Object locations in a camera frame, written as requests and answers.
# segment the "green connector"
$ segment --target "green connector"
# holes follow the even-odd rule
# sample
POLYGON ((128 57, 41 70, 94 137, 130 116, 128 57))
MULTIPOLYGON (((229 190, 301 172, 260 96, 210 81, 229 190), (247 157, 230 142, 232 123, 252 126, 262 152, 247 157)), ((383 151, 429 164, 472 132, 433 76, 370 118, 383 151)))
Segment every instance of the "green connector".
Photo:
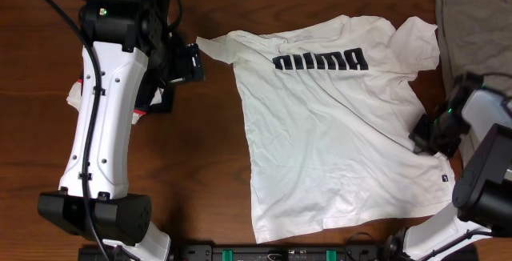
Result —
POLYGON ((222 251, 222 261, 233 261, 233 251, 232 250, 222 251))
POLYGON ((327 250, 327 261, 336 261, 336 251, 335 250, 327 250))

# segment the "t-shirt sleeve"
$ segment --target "t-shirt sleeve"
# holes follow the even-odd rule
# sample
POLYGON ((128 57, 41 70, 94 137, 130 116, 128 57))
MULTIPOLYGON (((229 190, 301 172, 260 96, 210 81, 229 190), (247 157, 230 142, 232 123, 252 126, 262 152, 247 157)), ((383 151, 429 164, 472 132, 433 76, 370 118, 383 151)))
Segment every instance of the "t-shirt sleeve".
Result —
POLYGON ((391 37, 388 46, 404 73, 433 70, 439 64, 436 25, 418 17, 408 18, 391 37))
POLYGON ((236 54, 233 50, 229 50, 230 47, 226 44, 226 40, 226 36, 211 40, 198 37, 195 42, 198 44, 199 49, 211 58, 231 64, 236 59, 236 54))

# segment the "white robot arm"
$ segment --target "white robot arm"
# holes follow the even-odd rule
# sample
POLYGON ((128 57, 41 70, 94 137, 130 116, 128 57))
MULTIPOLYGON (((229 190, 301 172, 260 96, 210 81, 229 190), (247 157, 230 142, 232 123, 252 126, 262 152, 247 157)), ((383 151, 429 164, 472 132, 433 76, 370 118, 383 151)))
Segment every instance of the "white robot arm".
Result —
POLYGON ((84 71, 70 159, 58 191, 41 193, 38 212, 97 241, 104 259, 167 261, 170 238, 150 221, 150 198, 128 193, 131 119, 134 108, 171 111, 173 85, 204 79, 198 47, 185 46, 174 32, 181 12, 167 24, 170 0, 85 0, 81 30, 47 1, 83 42, 84 71), (157 88, 164 93, 155 106, 157 88))
POLYGON ((386 248, 401 247, 403 254, 389 259, 440 261, 477 240, 511 237, 510 102, 494 90, 482 89, 482 80, 474 75, 460 81, 449 106, 434 121, 434 149, 424 149, 449 148, 450 141, 457 146, 461 133, 472 134, 477 149, 455 185, 452 203, 424 223, 390 237, 386 248))

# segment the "brown wooden surface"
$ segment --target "brown wooden surface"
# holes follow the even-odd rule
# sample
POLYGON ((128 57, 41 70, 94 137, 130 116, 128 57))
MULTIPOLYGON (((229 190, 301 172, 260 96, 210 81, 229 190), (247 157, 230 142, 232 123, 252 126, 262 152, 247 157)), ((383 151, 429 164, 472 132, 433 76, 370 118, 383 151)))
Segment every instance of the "brown wooden surface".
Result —
MULTIPOLYGON (((57 0, 75 20, 82 4, 57 0)), ((269 34, 340 14, 377 15, 396 27, 408 17, 435 23, 434 0, 182 0, 189 42, 232 30, 269 34)), ((42 191, 56 190, 66 167, 77 111, 66 104, 82 69, 82 48, 43 0, 0 0, 0 259, 76 260, 81 237, 38 216, 42 191)), ((206 81, 179 87, 172 114, 132 129, 130 191, 148 194, 153 222, 177 241, 254 244, 250 160, 241 101, 230 66, 203 55, 206 81)), ((439 69, 411 83, 428 112, 443 100, 439 69)), ((452 162, 460 174, 460 159, 452 162)), ((336 244, 358 231, 379 241, 424 221, 384 219, 276 242, 336 244)), ((477 242, 482 260, 508 260, 512 242, 477 242)))

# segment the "gray cloth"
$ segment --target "gray cloth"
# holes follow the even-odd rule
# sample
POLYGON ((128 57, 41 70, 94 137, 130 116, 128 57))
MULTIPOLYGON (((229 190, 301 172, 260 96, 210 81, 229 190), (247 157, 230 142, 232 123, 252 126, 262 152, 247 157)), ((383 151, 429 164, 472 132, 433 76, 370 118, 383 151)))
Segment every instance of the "gray cloth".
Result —
MULTIPOLYGON (((436 0, 442 78, 448 94, 454 77, 512 74, 512 0, 436 0)), ((512 80, 485 78, 486 86, 512 94, 512 80)))

